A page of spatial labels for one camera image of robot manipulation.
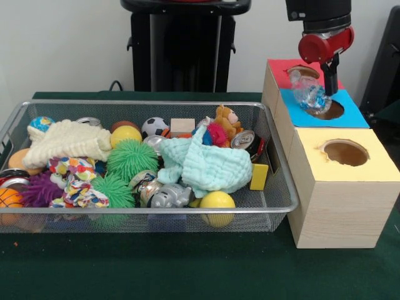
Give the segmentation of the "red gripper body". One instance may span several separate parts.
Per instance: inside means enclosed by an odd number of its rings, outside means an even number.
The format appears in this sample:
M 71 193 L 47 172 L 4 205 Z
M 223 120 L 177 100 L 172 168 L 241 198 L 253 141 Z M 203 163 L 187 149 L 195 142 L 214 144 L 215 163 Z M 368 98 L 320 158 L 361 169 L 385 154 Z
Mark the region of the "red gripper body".
M 354 42 L 352 26 L 337 31 L 322 33 L 304 33 L 298 51 L 303 61 L 311 63 L 329 63 L 336 54 L 346 51 Z

